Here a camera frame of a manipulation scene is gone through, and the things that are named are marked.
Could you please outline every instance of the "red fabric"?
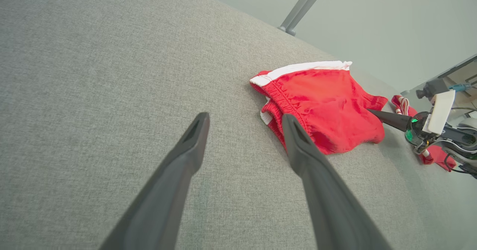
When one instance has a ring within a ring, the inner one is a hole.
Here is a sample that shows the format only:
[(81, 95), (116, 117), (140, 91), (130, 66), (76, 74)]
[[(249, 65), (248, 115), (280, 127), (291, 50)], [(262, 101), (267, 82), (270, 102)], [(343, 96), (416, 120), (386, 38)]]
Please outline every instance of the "red fabric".
[(387, 99), (366, 93), (349, 70), (301, 70), (262, 87), (251, 85), (270, 98), (262, 112), (271, 115), (268, 126), (283, 146), (283, 114), (293, 114), (324, 154), (347, 152), (363, 142), (379, 143), (385, 136), (383, 124), (367, 109), (381, 110)]
[[(400, 95), (395, 95), (392, 97), (391, 102), (396, 106), (399, 107), (401, 105), (401, 102), (399, 102)], [(411, 106), (409, 106), (409, 112), (408, 115), (411, 117), (414, 117), (417, 114), (417, 111), (413, 109)], [(448, 172), (451, 170), (447, 168), (446, 164), (444, 163), (444, 158), (446, 158), (447, 154), (440, 148), (439, 146), (436, 145), (431, 145), (429, 148), (427, 148), (427, 151), (429, 152), (429, 156), (425, 157), (422, 154), (419, 154), (419, 158), (423, 162), (423, 164), (429, 165), (433, 163), (437, 163), (440, 167), (446, 169)], [(448, 157), (448, 165), (451, 168), (454, 168), (457, 163), (455, 163), (455, 160), (452, 158), (452, 156)]]

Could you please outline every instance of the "gray textured cloth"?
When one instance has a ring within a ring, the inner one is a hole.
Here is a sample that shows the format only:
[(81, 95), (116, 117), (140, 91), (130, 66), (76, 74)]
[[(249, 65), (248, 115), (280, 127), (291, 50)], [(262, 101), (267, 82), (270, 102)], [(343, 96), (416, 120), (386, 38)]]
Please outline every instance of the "gray textured cloth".
[[(300, 179), (248, 79), (332, 56), (214, 0), (0, 7), (0, 248), (97, 248), (200, 111), (210, 133), (177, 247), (316, 247)], [(396, 249), (467, 240), (470, 220), (452, 205), (470, 181), (419, 165), (398, 131), (329, 159)]]

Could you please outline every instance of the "cable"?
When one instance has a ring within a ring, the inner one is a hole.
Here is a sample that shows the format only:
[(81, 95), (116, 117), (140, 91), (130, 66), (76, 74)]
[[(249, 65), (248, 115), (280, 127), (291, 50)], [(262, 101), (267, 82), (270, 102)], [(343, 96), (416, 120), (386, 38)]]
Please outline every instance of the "cable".
[(453, 107), (452, 109), (468, 109), (472, 111), (477, 111), (477, 109), (471, 108), (471, 107)]
[(444, 164), (446, 165), (446, 167), (447, 167), (449, 170), (452, 170), (452, 171), (458, 172), (458, 173), (462, 173), (462, 174), (468, 174), (468, 172), (455, 170), (455, 169), (452, 169), (451, 167), (449, 167), (449, 165), (447, 164), (447, 159), (448, 159), (449, 156), (450, 156), (450, 153), (444, 158)]

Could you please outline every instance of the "red garment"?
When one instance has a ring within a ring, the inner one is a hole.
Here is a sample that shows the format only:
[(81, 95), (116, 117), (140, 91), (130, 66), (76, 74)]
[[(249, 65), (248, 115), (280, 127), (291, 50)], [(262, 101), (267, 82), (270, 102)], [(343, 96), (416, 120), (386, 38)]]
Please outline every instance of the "red garment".
[[(417, 114), (417, 111), (409, 106), (409, 100), (407, 98), (404, 98), (400, 95), (395, 95), (392, 97), (391, 102), (396, 106), (396, 113), (398, 114), (409, 115), (411, 117), (414, 117)], [(451, 170), (447, 168), (446, 164), (444, 163), (444, 158), (446, 156), (447, 154), (442, 150), (442, 148), (436, 145), (431, 145), (423, 154), (419, 154), (419, 158), (423, 164), (429, 165), (437, 163), (440, 167), (450, 172)], [(447, 162), (451, 168), (454, 168), (457, 165), (452, 156), (448, 157)]]
[(366, 93), (351, 77), (349, 65), (341, 61), (295, 64), (250, 79), (268, 100), (261, 118), (283, 146), (281, 117), (287, 113), (298, 119), (324, 154), (383, 140), (383, 124), (367, 109), (381, 110), (387, 99)]

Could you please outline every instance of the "red cloth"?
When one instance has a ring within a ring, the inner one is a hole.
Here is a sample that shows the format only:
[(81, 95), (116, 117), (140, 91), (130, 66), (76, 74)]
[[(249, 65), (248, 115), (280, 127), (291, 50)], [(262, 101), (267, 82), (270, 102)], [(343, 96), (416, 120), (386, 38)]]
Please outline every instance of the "red cloth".
[(261, 118), (283, 146), (283, 114), (293, 114), (324, 154), (383, 140), (383, 124), (367, 109), (381, 110), (387, 99), (366, 93), (351, 77), (349, 65), (303, 63), (262, 71), (250, 79), (252, 87), (268, 99)]
[[(396, 106), (396, 113), (398, 114), (409, 115), (411, 117), (417, 114), (417, 111), (409, 106), (409, 100), (400, 95), (393, 96), (391, 102)], [(448, 172), (451, 171), (444, 163), (444, 158), (447, 156), (447, 154), (442, 150), (442, 148), (436, 145), (431, 145), (429, 148), (427, 148), (427, 151), (428, 153), (424, 152), (424, 154), (419, 154), (419, 158), (423, 164), (429, 165), (437, 163), (440, 167), (446, 169)], [(454, 168), (457, 165), (452, 156), (448, 157), (447, 162), (451, 168)]]

